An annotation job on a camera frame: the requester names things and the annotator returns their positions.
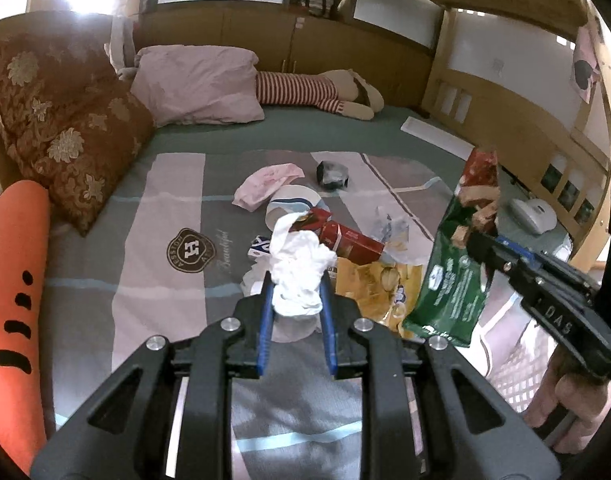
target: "green snack bag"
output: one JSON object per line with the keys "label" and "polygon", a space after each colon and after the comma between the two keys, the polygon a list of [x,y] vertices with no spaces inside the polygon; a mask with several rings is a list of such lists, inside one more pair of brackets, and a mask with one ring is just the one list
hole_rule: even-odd
{"label": "green snack bag", "polygon": [[497,165],[495,152],[472,150],[439,224],[417,304],[403,320],[405,330],[470,346],[492,285],[492,270],[472,260],[465,245],[472,230],[497,235]]}

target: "yellow wrapper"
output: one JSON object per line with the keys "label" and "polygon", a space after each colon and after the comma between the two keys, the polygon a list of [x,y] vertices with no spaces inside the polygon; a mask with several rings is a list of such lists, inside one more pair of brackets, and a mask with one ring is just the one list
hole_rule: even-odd
{"label": "yellow wrapper", "polygon": [[381,262],[358,266],[339,258],[336,293],[355,300],[362,316],[399,333],[401,321],[417,302],[422,278],[423,266]]}

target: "white device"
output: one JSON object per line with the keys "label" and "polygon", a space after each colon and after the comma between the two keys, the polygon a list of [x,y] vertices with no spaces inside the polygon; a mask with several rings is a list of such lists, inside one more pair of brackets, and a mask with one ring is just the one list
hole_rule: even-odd
{"label": "white device", "polygon": [[519,223],[532,234],[542,235],[556,227],[554,209],[540,198],[533,198],[526,202],[518,198],[512,199],[509,209]]}

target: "red package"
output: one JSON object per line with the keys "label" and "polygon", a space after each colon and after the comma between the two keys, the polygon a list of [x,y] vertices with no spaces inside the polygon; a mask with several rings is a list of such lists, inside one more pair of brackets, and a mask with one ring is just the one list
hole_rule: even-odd
{"label": "red package", "polygon": [[319,240],[338,256],[357,265],[377,261],[383,252],[383,244],[345,227],[338,222],[327,222],[321,229]]}
{"label": "red package", "polygon": [[290,231],[318,231],[330,218],[332,218],[332,213],[329,211],[313,207],[292,224]]}

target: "human hand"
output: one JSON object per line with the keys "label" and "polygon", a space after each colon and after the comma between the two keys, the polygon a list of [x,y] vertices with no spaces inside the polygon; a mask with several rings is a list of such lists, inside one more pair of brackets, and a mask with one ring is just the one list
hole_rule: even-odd
{"label": "human hand", "polygon": [[611,381],[598,383],[570,372],[571,359],[563,346],[554,350],[523,419],[531,428],[539,428],[557,404],[562,404],[578,419],[554,445],[554,450],[575,454],[585,449],[611,408]]}

